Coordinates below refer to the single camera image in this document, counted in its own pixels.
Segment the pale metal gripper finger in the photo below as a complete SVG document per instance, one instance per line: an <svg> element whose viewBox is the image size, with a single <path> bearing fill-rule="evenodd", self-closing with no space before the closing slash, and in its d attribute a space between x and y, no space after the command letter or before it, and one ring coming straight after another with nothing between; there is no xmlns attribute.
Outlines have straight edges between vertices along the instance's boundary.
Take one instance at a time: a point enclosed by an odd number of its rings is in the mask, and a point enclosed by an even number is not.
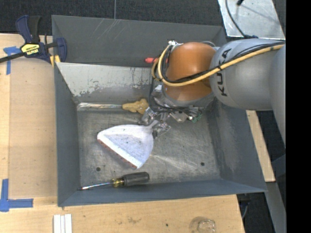
<svg viewBox="0 0 311 233"><path fill-rule="evenodd" d="M163 134L167 133L171 129L171 126L165 121L162 121L162 120L156 121L155 120L152 123L152 129L153 129L152 136L154 139L157 139L160 136L162 136Z"/></svg>
<svg viewBox="0 0 311 233"><path fill-rule="evenodd" d="M140 121L138 122L139 125L143 125L143 126L155 126L157 124L157 112L155 112L154 110L152 110L150 107L148 107L143 116L141 117Z"/></svg>

